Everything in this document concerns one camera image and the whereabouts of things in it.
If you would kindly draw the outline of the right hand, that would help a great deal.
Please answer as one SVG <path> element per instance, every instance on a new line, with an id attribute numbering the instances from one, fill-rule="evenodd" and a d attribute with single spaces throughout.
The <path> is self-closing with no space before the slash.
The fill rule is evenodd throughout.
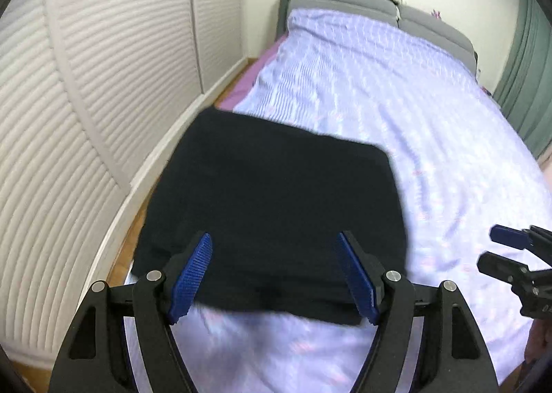
<path id="1" fill-rule="evenodd" d="M 552 343 L 552 321 L 535 319 L 532 322 L 524 352 L 526 363 L 534 362 L 544 355 Z"/>

